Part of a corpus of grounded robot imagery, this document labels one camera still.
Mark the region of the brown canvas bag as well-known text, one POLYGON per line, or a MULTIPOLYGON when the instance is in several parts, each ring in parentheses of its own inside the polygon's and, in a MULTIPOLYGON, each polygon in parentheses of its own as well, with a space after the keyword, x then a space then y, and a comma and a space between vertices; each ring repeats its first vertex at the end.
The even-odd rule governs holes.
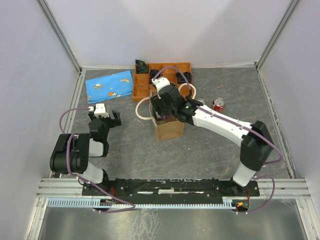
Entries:
POLYGON ((156 114, 150 102, 150 98, 156 96, 156 93, 156 90, 150 90, 149 96, 142 98, 137 103, 135 107, 136 116, 141 120, 152 121, 155 130, 155 137, 158 141, 181 137, 184 132, 185 123, 180 122, 172 115, 170 115, 168 119, 162 120, 161 117, 156 114), (150 116, 141 116, 139 114, 139 107, 145 101, 148 101, 150 116))

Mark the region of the red soda can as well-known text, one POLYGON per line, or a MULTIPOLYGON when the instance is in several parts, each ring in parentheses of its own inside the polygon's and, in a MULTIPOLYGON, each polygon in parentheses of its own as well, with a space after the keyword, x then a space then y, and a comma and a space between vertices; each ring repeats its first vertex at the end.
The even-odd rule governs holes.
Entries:
POLYGON ((211 108, 218 112, 218 113, 223 113, 224 112, 224 109, 225 109, 225 101, 223 98, 221 97, 217 97, 215 98, 213 101, 212 101, 212 104, 211 104, 211 108))

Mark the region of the purple soda can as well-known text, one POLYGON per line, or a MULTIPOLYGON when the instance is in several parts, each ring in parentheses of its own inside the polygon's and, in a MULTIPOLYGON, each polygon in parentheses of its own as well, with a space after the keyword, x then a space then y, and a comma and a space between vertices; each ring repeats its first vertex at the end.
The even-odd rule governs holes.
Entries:
POLYGON ((162 120, 166 120, 166 119, 168 119, 169 117, 170 117, 170 115, 164 115, 164 116, 161 117, 161 119, 162 119, 162 120))
POLYGON ((198 101, 198 102, 200 102, 200 103, 202 103, 203 105, 205 105, 205 104, 206 104, 205 100, 204 100, 204 99, 202 99, 202 98, 198 98, 198 99, 197 99, 197 101, 198 101))

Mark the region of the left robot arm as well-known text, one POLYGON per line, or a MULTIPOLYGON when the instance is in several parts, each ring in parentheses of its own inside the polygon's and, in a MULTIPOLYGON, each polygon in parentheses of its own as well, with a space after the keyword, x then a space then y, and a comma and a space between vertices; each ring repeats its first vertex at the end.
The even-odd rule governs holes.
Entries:
POLYGON ((109 177, 104 169, 89 162, 89 158, 106 157, 109 152, 108 135, 111 128, 122 125, 121 115, 112 111, 113 117, 103 110, 100 113, 90 111, 89 132, 71 136, 59 135, 50 157, 49 166, 56 174, 72 173, 83 182, 83 189, 106 195, 111 189, 109 177))

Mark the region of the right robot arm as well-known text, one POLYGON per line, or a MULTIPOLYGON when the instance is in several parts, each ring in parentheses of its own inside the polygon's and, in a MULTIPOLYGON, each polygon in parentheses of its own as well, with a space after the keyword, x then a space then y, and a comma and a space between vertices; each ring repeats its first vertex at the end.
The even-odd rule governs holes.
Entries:
POLYGON ((247 191, 248 183, 261 170, 275 147, 263 122, 250 123, 228 117, 190 96, 183 97, 173 84, 152 96, 150 103, 159 116, 170 115, 182 123, 212 131, 240 148, 240 164, 229 183, 231 193, 236 196, 247 191))

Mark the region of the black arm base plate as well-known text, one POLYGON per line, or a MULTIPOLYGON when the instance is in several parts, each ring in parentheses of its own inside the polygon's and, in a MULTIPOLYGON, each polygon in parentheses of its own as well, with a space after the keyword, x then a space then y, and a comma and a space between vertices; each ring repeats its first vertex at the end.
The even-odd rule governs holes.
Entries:
POLYGON ((239 186, 233 180, 210 179, 123 179, 106 180, 98 186, 117 204, 186 205, 221 204, 224 197, 259 197, 258 183, 239 186))

